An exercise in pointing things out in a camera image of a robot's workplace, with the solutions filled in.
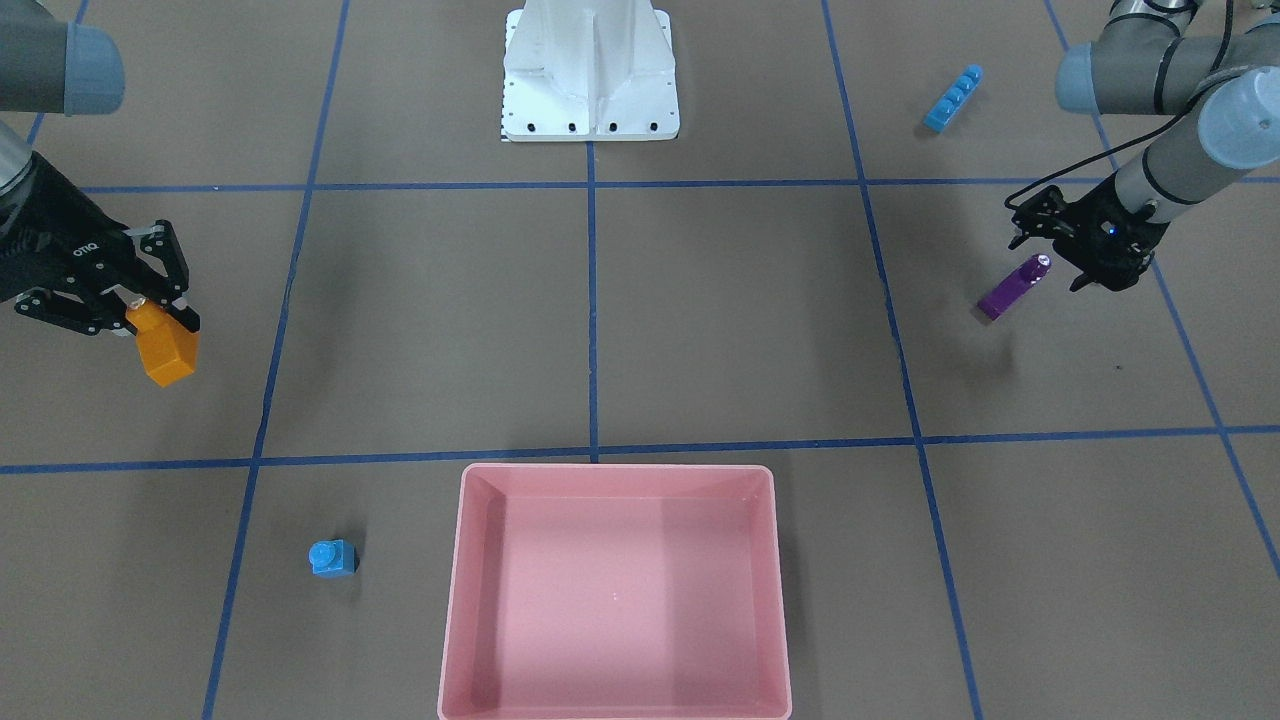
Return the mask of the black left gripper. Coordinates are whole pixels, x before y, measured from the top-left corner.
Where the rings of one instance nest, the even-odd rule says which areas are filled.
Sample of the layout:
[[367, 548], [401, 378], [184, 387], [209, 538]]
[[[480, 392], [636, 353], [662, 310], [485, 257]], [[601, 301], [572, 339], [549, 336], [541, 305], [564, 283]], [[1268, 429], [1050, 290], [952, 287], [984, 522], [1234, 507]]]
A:
[[1057, 184], [1028, 186], [1005, 199], [1015, 228], [1007, 249], [1048, 240], [1053, 252], [1076, 268], [1070, 293], [1089, 287], [1121, 292], [1149, 269], [1171, 217], [1170, 204], [1148, 184], [1130, 187], [1116, 172], [1079, 199]]

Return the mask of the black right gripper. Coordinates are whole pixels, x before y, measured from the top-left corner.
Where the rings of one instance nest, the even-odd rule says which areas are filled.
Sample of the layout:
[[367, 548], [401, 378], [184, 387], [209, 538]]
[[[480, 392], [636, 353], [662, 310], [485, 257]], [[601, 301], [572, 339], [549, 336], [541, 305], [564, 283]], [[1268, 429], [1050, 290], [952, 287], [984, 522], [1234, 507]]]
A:
[[[148, 270], [141, 293], [186, 331], [200, 333], [201, 318], [187, 299], [189, 266], [174, 225], [160, 219], [127, 228], [32, 152], [3, 192], [3, 299], [15, 299], [23, 316], [79, 334], [134, 334], [124, 301], [113, 292], [100, 295], [114, 286], [136, 291], [136, 282], [125, 278], [136, 269], [131, 240], [163, 269]], [[97, 293], [46, 290], [68, 277]]]

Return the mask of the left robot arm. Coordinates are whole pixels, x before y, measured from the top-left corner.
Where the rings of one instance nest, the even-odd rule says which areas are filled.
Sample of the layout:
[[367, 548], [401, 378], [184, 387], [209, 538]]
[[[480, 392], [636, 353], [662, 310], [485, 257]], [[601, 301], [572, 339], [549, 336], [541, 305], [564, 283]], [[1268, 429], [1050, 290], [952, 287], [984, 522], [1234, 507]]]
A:
[[1277, 161], [1277, 13], [1217, 37], [1190, 37], [1198, 1], [1115, 1], [1096, 40], [1065, 51], [1055, 95], [1082, 115], [1160, 117], [1140, 151], [1079, 199], [1044, 177], [1006, 199], [1018, 247], [1046, 238], [1079, 274], [1073, 290], [1133, 287], [1169, 227]]

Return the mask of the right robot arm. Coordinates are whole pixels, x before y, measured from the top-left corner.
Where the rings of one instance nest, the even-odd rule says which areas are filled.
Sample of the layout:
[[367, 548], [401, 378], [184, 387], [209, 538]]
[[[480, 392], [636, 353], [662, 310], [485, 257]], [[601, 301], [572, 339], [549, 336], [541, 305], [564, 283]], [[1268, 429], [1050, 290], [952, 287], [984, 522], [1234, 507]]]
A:
[[[40, 1], [3, 4], [4, 111], [106, 115], [124, 96], [125, 68], [105, 31], [59, 20]], [[86, 336], [133, 334], [128, 291], [198, 332], [172, 223], [116, 222], [10, 127], [1, 182], [1, 293], [19, 314]]]

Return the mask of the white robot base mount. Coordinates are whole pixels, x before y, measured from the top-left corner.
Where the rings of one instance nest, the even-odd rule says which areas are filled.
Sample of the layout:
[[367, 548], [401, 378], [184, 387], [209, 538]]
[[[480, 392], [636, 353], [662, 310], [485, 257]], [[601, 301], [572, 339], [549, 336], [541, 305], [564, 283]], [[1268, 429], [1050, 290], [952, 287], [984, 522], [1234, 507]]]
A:
[[526, 1], [504, 22], [500, 137], [648, 142], [681, 127], [669, 14], [649, 1]]

